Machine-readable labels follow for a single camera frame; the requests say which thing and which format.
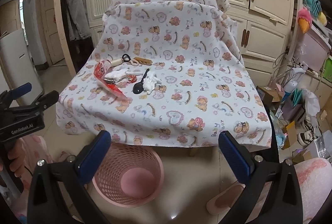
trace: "screw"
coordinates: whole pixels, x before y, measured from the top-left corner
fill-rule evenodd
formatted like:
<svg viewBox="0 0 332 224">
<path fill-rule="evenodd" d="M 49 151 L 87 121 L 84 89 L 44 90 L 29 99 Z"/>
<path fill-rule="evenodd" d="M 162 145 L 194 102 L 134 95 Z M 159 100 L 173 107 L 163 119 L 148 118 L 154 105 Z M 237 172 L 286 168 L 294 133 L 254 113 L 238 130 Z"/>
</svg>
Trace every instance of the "screw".
<svg viewBox="0 0 332 224">
<path fill-rule="evenodd" d="M 74 155 L 70 155 L 67 157 L 68 162 L 73 162 L 75 159 L 76 159 L 76 156 L 74 156 Z"/>
<path fill-rule="evenodd" d="M 37 161 L 37 165 L 38 166 L 43 166 L 45 164 L 45 160 L 44 159 L 41 159 L 39 161 Z"/>
<path fill-rule="evenodd" d="M 291 159 L 286 159 L 285 162 L 288 166 L 293 164 L 293 161 Z"/>
<path fill-rule="evenodd" d="M 255 160 L 256 160 L 257 162 L 262 162 L 262 161 L 263 161 L 263 157 L 260 156 L 260 155 L 256 155 L 256 156 L 255 156 Z"/>
</svg>

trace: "sneaker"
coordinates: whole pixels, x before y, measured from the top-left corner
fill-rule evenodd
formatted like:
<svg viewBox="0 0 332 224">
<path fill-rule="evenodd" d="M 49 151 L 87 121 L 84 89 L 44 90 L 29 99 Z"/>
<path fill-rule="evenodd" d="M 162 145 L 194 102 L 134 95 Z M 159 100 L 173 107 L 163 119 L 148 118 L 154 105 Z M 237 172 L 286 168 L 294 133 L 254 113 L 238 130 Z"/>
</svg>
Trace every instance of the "sneaker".
<svg viewBox="0 0 332 224">
<path fill-rule="evenodd" d="M 309 145 L 316 138 L 317 138 L 317 136 L 314 135 L 311 130 L 298 134 L 298 142 L 302 146 Z"/>
</svg>

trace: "human hand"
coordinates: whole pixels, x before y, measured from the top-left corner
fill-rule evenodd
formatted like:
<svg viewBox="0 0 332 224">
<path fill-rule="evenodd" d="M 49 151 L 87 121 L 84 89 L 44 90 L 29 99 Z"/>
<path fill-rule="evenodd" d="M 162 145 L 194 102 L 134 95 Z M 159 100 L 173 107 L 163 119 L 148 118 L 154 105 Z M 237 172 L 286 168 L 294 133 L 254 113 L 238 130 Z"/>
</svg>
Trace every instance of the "human hand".
<svg viewBox="0 0 332 224">
<path fill-rule="evenodd" d="M 8 152 L 8 158 L 13 160 L 9 165 L 9 169 L 15 173 L 16 177 L 20 177 L 24 172 L 24 158 L 25 153 L 22 148 L 22 142 L 20 139 L 16 140 L 16 143 L 11 151 Z M 0 164 L 0 171 L 2 171 L 3 165 Z"/>
</svg>

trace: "slipper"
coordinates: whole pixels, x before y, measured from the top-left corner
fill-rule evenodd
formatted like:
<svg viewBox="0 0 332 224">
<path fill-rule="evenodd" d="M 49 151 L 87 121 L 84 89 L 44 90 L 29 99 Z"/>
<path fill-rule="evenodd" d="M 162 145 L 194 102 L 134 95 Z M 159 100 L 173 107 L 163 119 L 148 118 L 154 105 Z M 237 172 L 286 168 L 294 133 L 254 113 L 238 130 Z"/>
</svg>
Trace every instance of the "slipper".
<svg viewBox="0 0 332 224">
<path fill-rule="evenodd" d="M 241 195 L 244 188 L 244 184 L 236 181 L 222 193 L 209 200 L 206 204 L 206 209 L 211 215 L 223 214 L 222 217 L 224 217 Z"/>
</svg>

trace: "red plastic wrapper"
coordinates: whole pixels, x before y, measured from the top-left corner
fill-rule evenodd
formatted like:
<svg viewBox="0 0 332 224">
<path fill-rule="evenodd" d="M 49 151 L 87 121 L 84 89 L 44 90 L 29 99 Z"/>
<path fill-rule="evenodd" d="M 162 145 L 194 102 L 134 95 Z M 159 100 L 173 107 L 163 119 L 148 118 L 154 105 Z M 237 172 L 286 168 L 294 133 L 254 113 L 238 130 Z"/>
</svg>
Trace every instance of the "red plastic wrapper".
<svg viewBox="0 0 332 224">
<path fill-rule="evenodd" d="M 108 60 L 100 61 L 93 72 L 94 76 L 97 78 L 98 84 L 106 89 L 107 91 L 111 92 L 115 96 L 117 96 L 120 100 L 126 100 L 127 97 L 122 93 L 121 90 L 117 88 L 115 84 L 107 84 L 103 78 L 104 75 L 107 73 L 107 70 L 111 67 L 111 63 Z"/>
</svg>

